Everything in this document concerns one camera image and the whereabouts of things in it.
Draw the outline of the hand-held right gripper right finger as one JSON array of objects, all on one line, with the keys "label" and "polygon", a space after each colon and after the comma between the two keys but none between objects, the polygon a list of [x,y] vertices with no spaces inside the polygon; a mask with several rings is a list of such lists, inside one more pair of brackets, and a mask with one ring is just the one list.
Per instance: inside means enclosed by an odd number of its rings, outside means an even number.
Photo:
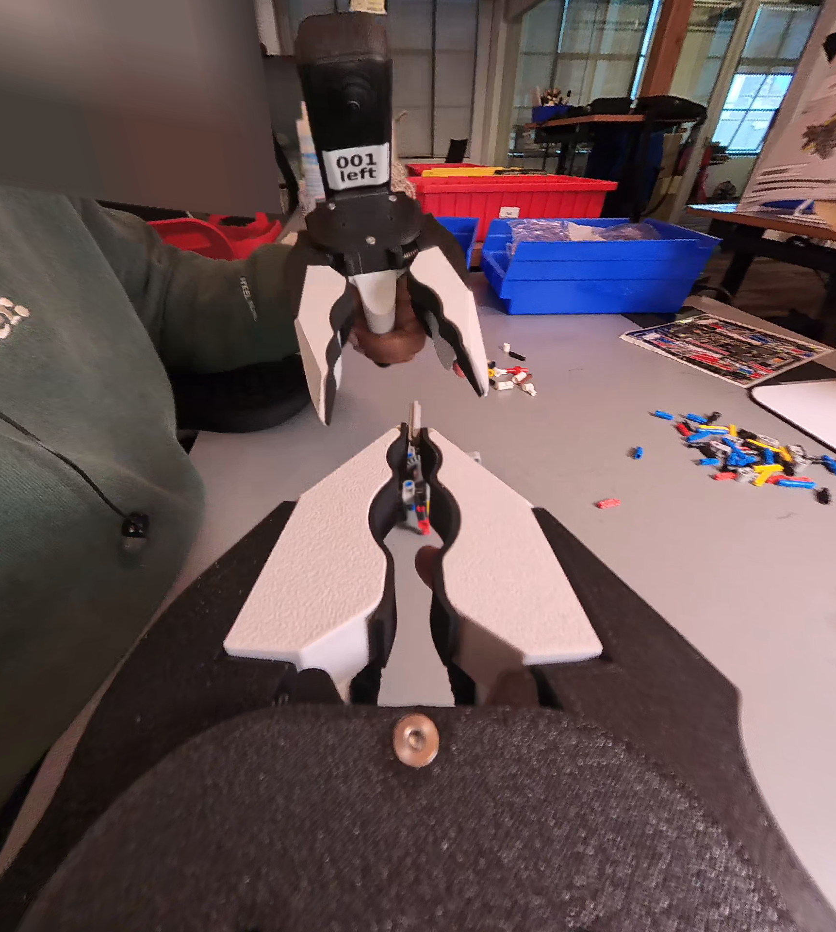
[{"label": "hand-held right gripper right finger", "polygon": [[441,542],[431,632],[455,704],[507,673],[597,659],[599,636],[530,502],[434,429],[421,430],[419,456]]}]

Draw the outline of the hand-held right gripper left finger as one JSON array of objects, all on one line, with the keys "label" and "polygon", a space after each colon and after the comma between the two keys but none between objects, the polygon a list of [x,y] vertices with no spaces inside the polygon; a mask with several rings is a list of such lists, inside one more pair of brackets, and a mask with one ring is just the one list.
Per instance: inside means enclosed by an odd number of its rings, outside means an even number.
[{"label": "hand-held right gripper left finger", "polygon": [[396,633],[393,558],[409,431],[381,435],[297,500],[223,647],[317,669],[377,703]]}]

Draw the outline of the grey lego gearbox assembly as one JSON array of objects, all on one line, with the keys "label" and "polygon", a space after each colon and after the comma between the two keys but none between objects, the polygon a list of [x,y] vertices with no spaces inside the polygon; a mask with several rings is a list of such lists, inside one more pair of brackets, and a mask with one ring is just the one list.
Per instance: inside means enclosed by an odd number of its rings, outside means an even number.
[{"label": "grey lego gearbox assembly", "polygon": [[424,536],[435,532],[445,546],[455,542],[463,523],[459,497],[480,464],[434,429],[415,438],[404,433],[386,459],[397,483],[399,523]]}]

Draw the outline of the cluster of white red lego pieces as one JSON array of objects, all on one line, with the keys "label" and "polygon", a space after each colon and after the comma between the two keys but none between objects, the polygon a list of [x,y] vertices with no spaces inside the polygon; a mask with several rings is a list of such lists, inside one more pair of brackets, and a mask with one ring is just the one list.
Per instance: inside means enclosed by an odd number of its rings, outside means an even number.
[{"label": "cluster of white red lego pieces", "polygon": [[489,359],[487,373],[490,387],[495,391],[517,390],[530,398],[538,394],[528,367],[528,355],[509,342],[500,344],[496,358]]}]

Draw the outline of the pile of small lego pins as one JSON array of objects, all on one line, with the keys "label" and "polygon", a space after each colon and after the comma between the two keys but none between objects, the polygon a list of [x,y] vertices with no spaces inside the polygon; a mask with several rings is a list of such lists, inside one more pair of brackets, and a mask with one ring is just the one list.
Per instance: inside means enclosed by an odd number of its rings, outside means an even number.
[{"label": "pile of small lego pins", "polygon": [[693,462],[708,470],[714,481],[824,496],[829,493],[828,478],[836,478],[836,456],[811,454],[800,444],[784,444],[768,434],[723,422],[720,412],[698,415],[653,409],[650,416],[672,425]]}]

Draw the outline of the person's left hand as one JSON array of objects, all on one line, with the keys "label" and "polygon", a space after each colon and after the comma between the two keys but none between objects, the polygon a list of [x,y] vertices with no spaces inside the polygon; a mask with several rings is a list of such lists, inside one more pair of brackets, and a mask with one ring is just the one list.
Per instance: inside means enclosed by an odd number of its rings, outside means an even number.
[{"label": "person's left hand", "polygon": [[349,343],[377,366],[394,366],[410,362],[423,349],[426,333],[411,303],[408,282],[401,277],[396,286],[393,328],[387,333],[370,331],[362,304],[354,310]]}]

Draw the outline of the small blue storage bin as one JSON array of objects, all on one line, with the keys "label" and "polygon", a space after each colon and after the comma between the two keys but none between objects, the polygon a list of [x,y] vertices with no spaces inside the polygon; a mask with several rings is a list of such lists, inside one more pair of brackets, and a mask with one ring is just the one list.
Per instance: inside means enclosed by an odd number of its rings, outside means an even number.
[{"label": "small blue storage bin", "polygon": [[466,269],[470,270],[473,265],[473,251],[475,249],[479,220],[476,217],[437,215],[435,215],[435,220],[441,227],[447,230],[453,239],[455,239],[461,252],[463,263]]}]

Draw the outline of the white spray bottle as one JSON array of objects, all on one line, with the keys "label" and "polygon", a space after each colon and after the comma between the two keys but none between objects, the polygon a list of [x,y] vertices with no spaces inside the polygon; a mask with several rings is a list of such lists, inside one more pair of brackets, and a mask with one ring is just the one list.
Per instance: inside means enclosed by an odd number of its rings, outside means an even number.
[{"label": "white spray bottle", "polygon": [[311,213],[319,203],[324,202],[326,194],[320,171],[320,162],[315,150],[311,127],[308,120],[307,105],[300,103],[300,116],[295,122],[299,148],[300,168],[303,177],[303,190],[300,193],[300,205],[305,215]]}]

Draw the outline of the red basket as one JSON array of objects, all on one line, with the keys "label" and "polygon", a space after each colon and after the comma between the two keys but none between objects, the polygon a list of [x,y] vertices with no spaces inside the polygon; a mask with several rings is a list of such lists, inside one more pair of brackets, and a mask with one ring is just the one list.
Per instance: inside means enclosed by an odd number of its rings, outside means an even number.
[{"label": "red basket", "polygon": [[256,214],[245,224],[239,217],[223,215],[211,215],[207,219],[185,216],[148,224],[166,244],[226,261],[248,258],[262,245],[275,243],[283,230],[280,220],[266,214]]}]

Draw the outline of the red storage bin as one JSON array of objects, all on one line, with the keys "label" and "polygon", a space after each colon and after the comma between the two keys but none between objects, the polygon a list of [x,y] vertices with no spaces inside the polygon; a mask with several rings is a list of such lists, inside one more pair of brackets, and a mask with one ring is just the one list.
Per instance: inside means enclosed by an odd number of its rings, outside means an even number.
[{"label": "red storage bin", "polygon": [[601,216],[615,181],[476,165],[409,164],[410,183],[425,213],[477,220],[483,241],[494,220]]}]

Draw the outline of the large blue storage bin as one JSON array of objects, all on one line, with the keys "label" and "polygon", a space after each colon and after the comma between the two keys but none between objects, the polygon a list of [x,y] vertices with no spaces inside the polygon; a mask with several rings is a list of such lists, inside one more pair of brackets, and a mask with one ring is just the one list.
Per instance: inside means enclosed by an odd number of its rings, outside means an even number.
[{"label": "large blue storage bin", "polygon": [[721,241],[661,222],[651,239],[535,240],[513,245],[512,220],[491,220],[481,269],[510,316],[671,315]]}]

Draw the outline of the printed sticker sheet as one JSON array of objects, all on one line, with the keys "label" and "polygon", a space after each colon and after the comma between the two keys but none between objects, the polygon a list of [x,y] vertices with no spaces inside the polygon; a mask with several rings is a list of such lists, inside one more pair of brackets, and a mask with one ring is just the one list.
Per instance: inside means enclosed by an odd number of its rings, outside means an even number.
[{"label": "printed sticker sheet", "polygon": [[808,341],[701,311],[623,333],[621,340],[742,388],[831,353]]}]

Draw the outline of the person's green hoodie torso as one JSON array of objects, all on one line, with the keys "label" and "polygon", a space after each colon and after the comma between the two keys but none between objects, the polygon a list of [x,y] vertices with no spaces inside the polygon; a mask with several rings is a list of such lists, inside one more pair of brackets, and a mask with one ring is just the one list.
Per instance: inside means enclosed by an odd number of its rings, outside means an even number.
[{"label": "person's green hoodie torso", "polygon": [[0,186],[0,809],[179,574],[201,482],[69,198]]}]

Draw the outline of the brown wooden table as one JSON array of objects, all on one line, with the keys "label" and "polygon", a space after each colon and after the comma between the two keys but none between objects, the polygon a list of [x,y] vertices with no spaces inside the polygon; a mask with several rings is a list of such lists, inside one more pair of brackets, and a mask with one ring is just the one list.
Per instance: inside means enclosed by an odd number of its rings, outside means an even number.
[{"label": "brown wooden table", "polygon": [[729,300],[737,297],[757,258],[824,274],[825,297],[809,335],[828,345],[836,342],[836,229],[815,210],[774,204],[741,211],[736,204],[717,203],[691,205],[687,214],[707,219],[710,234],[731,257],[719,286]]}]

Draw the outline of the window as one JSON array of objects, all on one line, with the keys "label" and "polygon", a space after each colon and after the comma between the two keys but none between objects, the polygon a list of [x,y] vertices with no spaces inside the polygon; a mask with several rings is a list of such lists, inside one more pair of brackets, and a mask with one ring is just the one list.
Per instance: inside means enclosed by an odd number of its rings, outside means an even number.
[{"label": "window", "polygon": [[713,142],[730,156],[757,155],[786,97],[792,77],[792,74],[735,74],[719,115]]}]

